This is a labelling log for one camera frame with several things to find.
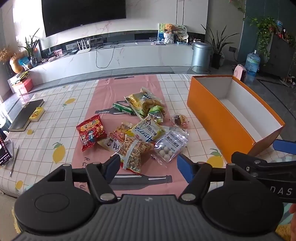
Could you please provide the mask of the beige cracker snack bag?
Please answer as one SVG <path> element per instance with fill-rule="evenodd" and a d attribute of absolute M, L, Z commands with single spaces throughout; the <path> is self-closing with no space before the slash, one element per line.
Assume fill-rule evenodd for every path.
<path fill-rule="evenodd" d="M 110 152 L 117 152 L 125 141 L 126 132 L 134 126 L 132 123 L 123 122 L 113 132 L 110 132 L 106 138 L 97 141 L 104 149 Z"/>

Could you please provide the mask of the orange peanut snack bag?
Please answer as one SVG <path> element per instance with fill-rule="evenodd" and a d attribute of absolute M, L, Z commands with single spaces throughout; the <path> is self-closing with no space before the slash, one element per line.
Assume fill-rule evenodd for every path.
<path fill-rule="evenodd" d="M 123 169 L 139 174 L 142 167 L 142 155 L 152 149 L 154 149 L 154 144 L 125 135 L 125 140 L 116 154 L 120 157 L 120 165 Z"/>

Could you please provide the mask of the white ball candy bag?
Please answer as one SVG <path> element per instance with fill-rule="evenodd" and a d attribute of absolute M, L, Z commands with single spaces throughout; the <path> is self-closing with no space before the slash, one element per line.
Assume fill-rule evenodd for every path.
<path fill-rule="evenodd" d="M 189 134 L 180 128 L 169 130 L 154 146 L 152 157 L 159 163 L 170 162 L 187 145 Z"/>

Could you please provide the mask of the red noodle snack bag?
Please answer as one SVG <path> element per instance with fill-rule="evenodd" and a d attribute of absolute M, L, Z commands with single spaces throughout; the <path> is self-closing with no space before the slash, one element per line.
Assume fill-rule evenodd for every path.
<path fill-rule="evenodd" d="M 82 143 L 82 151 L 93 147 L 95 143 L 107 137 L 107 133 L 101 121 L 100 115 L 96 114 L 93 117 L 83 121 L 76 126 L 79 137 Z"/>

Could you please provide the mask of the small clear pastry pack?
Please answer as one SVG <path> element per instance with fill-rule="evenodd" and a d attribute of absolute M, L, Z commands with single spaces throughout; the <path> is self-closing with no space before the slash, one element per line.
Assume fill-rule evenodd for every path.
<path fill-rule="evenodd" d="M 177 126 L 182 127 L 182 128 L 186 128 L 187 125 L 188 125 L 188 120 L 187 120 L 186 116 L 184 116 L 183 114 L 178 114 L 178 113 L 175 113 L 171 117 L 171 122 L 174 125 L 177 125 Z"/>

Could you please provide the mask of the yellow white Anerle bag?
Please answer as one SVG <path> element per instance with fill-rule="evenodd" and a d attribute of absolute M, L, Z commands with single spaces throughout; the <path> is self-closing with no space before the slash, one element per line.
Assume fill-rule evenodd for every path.
<path fill-rule="evenodd" d="M 165 130 L 150 115 L 126 132 L 128 136 L 144 142 L 154 142 L 164 133 Z"/>

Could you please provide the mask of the green sausage stick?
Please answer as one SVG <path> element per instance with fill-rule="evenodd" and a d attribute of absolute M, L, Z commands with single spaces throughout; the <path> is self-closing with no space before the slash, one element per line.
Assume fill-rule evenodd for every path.
<path fill-rule="evenodd" d="M 121 103 L 114 103 L 113 108 L 118 110 L 120 113 L 135 115 L 134 110 L 130 106 L 126 106 L 126 105 L 123 105 Z"/>

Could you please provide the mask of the green seaweed snack bag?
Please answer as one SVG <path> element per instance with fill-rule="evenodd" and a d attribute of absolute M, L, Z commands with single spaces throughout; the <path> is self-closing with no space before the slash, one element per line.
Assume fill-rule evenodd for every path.
<path fill-rule="evenodd" d="M 156 105 L 152 107 L 149 110 L 148 115 L 150 115 L 154 119 L 154 121 L 157 123 L 164 122 L 165 111 L 162 106 Z"/>

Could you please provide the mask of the yellow potato chips bag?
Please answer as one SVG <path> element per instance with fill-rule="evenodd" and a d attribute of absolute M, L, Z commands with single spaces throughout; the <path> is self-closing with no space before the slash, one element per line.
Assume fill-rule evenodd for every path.
<path fill-rule="evenodd" d="M 162 100 L 145 87 L 142 87 L 139 93 L 125 96 L 125 100 L 141 120 L 147 117 L 149 110 L 154 106 L 164 107 Z"/>

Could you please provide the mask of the pink table runner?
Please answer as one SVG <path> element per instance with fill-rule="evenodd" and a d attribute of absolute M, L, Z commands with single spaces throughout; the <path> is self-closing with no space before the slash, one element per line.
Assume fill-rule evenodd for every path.
<path fill-rule="evenodd" d="M 72 167 L 118 154 L 120 169 L 111 182 L 117 195 L 180 195 L 187 182 L 176 156 L 186 135 L 172 124 L 168 107 L 156 75 L 99 80 L 76 128 Z"/>

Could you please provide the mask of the orange cardboard box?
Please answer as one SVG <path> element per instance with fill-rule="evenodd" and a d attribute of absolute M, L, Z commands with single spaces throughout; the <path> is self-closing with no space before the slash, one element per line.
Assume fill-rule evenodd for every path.
<path fill-rule="evenodd" d="M 231 75 L 192 76 L 187 106 L 227 162 L 234 152 L 257 156 L 285 127 L 258 94 Z"/>

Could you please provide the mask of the silver pen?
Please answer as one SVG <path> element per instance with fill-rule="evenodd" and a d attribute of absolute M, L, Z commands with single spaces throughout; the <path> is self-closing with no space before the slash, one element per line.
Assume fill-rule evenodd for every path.
<path fill-rule="evenodd" d="M 13 160 L 12 167 L 11 167 L 11 170 L 10 170 L 10 177 L 12 177 L 12 175 L 13 175 L 15 164 L 16 164 L 16 159 L 17 159 L 19 150 L 20 150 L 20 146 L 17 147 L 16 153 L 14 154 L 14 160 Z"/>

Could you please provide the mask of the yellow tissue pack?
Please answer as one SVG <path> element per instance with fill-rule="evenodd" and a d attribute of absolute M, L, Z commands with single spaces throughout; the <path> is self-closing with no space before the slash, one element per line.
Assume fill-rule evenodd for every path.
<path fill-rule="evenodd" d="M 44 114 L 45 109 L 43 107 L 37 107 L 29 117 L 31 122 L 38 122 L 41 116 Z"/>

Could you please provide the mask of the blue water jug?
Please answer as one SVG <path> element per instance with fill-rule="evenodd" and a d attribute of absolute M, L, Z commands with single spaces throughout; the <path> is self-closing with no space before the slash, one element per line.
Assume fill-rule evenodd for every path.
<path fill-rule="evenodd" d="M 260 65 L 260 56 L 256 50 L 249 53 L 245 62 L 245 69 L 247 71 L 246 81 L 253 82 Z"/>

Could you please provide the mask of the black book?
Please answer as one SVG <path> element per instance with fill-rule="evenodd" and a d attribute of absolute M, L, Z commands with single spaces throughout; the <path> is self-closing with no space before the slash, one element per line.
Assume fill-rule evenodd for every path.
<path fill-rule="evenodd" d="M 43 105 L 44 100 L 34 100 L 29 101 L 22 108 L 20 113 L 16 116 L 15 120 L 9 127 L 10 132 L 23 132 L 30 123 L 30 116 L 33 114 L 36 108 L 39 108 Z"/>

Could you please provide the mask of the dark box at edge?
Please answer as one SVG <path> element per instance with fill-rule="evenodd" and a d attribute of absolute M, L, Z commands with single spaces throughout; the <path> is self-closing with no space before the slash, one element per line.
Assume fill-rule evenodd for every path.
<path fill-rule="evenodd" d="M 6 165 L 14 157 L 13 141 L 1 130 L 0 165 Z"/>

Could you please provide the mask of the potted green plant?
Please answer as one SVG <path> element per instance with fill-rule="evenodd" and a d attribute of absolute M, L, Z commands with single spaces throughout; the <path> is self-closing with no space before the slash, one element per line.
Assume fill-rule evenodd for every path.
<path fill-rule="evenodd" d="M 230 35 L 225 35 L 225 31 L 227 29 L 227 26 L 225 26 L 223 28 L 223 30 L 221 31 L 221 33 L 218 33 L 218 31 L 216 31 L 216 33 L 214 34 L 214 32 L 211 30 L 211 28 L 209 27 L 209 25 L 207 24 L 206 27 L 204 27 L 203 25 L 201 25 L 202 28 L 205 30 L 206 35 L 209 36 L 210 41 L 208 42 L 213 50 L 213 54 L 212 54 L 212 58 L 211 58 L 211 67 L 215 68 L 215 69 L 219 69 L 220 68 L 220 60 L 221 60 L 221 53 L 222 53 L 222 49 L 226 46 L 226 45 L 231 45 L 234 42 L 229 42 L 228 39 L 239 35 L 239 33 L 233 33 Z"/>

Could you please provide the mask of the grey trash can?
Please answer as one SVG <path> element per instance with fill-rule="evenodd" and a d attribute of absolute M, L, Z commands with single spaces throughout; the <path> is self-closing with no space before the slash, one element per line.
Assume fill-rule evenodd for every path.
<path fill-rule="evenodd" d="M 209 70 L 210 53 L 212 47 L 208 43 L 195 42 L 192 46 L 193 56 L 191 69 L 196 73 L 206 72 Z"/>

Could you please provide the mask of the red box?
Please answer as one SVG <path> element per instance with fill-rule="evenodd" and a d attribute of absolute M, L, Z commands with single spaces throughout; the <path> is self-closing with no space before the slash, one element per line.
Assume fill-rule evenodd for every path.
<path fill-rule="evenodd" d="M 17 94 L 27 94 L 32 90 L 33 82 L 31 78 L 27 78 L 26 80 L 20 81 L 19 83 L 12 85 L 12 88 Z"/>

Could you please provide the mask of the hanging vine plant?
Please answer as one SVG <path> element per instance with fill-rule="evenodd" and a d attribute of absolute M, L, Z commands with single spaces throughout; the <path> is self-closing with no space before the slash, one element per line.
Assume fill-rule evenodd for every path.
<path fill-rule="evenodd" d="M 260 19 L 249 17 L 250 26 L 257 27 L 257 38 L 254 50 L 261 58 L 261 64 L 266 65 L 269 60 L 268 46 L 273 37 L 273 32 L 277 28 L 276 22 L 273 17 L 266 16 Z"/>

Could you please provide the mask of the white wifi router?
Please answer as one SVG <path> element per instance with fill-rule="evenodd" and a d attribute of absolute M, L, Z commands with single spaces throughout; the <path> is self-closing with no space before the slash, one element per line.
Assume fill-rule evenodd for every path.
<path fill-rule="evenodd" d="M 90 52 L 90 50 L 91 50 L 90 43 L 89 43 L 89 45 L 86 45 L 86 42 L 84 39 L 82 39 L 80 41 L 80 44 L 77 42 L 77 46 L 78 46 L 78 51 L 76 54 L 87 53 L 87 52 Z"/>

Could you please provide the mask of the orange vase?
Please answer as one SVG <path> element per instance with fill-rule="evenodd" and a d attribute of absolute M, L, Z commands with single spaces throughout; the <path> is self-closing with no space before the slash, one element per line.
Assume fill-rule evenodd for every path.
<path fill-rule="evenodd" d="M 10 66 L 13 72 L 19 74 L 23 71 L 22 65 L 19 63 L 19 60 L 24 56 L 23 53 L 14 54 L 10 59 Z"/>

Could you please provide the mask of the teddy bear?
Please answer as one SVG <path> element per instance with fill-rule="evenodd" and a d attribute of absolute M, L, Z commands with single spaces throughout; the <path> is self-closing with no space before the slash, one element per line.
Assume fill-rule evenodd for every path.
<path fill-rule="evenodd" d="M 164 42 L 166 44 L 174 43 L 174 30 L 175 30 L 175 26 L 173 24 L 165 24 Z"/>

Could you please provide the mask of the left potted plant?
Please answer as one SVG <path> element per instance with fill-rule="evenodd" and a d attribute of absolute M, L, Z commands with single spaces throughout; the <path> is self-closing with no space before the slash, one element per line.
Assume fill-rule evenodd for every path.
<path fill-rule="evenodd" d="M 34 40 L 34 37 L 36 37 L 36 33 L 38 32 L 38 30 L 39 29 L 37 29 L 34 35 L 30 36 L 29 39 L 25 38 L 25 46 L 20 46 L 20 48 L 24 48 L 27 51 L 32 67 L 37 66 L 37 57 L 35 54 L 35 49 L 37 47 L 37 44 L 39 44 L 39 39 Z"/>

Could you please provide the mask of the black television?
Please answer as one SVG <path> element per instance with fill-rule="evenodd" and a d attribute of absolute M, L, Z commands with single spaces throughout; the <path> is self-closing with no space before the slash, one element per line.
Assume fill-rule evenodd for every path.
<path fill-rule="evenodd" d="M 46 36 L 97 22 L 126 18 L 126 1 L 43 0 Z"/>

